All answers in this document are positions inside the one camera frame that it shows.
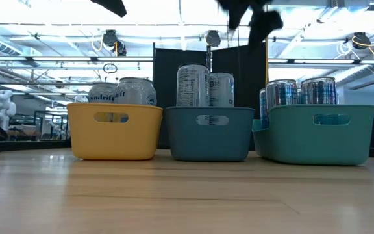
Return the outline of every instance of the wooden table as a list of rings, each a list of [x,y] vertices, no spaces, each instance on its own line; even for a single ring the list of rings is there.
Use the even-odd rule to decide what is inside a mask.
[[[374,159],[321,167],[5,152],[0,233],[374,233]]]

